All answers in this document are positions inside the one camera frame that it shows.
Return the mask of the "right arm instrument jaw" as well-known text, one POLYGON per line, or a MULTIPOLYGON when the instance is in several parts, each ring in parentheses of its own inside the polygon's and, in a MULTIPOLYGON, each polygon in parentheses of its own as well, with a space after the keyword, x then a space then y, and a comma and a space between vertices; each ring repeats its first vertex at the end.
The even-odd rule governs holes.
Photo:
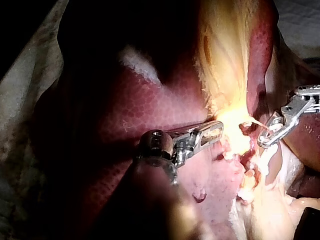
POLYGON ((265 126, 266 126, 266 128, 264 129, 265 133, 275 133, 284 126, 283 118, 282 117, 270 117, 268 119, 268 121, 266 122, 265 126))
POLYGON ((278 143, 279 140, 284 138, 288 133, 290 133, 292 129, 298 125, 298 123, 298 119, 292 122, 288 122, 287 124, 284 124, 280 130, 273 133, 264 132, 264 128, 257 137, 258 146, 261 148, 269 148, 273 146, 274 144, 278 143))

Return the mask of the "left arm instrument jaw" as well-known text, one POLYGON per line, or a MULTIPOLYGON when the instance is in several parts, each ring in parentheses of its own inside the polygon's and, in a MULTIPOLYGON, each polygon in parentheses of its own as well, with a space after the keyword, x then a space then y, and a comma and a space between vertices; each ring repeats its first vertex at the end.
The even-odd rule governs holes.
POLYGON ((171 131, 172 138, 181 136, 199 135, 206 138, 218 138, 218 123, 216 121, 209 121, 197 123, 189 126, 184 126, 171 131))
POLYGON ((223 135, 224 124, 217 120, 202 123, 196 130, 195 150, 202 149, 216 143, 223 135))

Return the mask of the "right arm instrument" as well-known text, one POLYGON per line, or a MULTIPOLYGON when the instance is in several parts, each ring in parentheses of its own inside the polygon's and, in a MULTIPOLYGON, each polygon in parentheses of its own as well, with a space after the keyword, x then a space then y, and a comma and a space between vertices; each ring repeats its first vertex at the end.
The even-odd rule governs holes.
POLYGON ((281 107, 285 126, 296 126, 302 114, 320 112, 320 85, 301 85, 294 91, 288 103, 281 107))

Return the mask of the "left arm instrument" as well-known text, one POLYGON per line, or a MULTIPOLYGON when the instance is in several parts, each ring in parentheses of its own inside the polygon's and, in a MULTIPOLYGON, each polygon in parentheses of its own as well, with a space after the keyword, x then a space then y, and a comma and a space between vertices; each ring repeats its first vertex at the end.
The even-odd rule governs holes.
POLYGON ((153 167, 163 168, 170 184, 177 185, 178 169, 196 154, 196 136, 172 138, 172 131, 149 130, 140 138, 136 160, 146 160, 153 167))

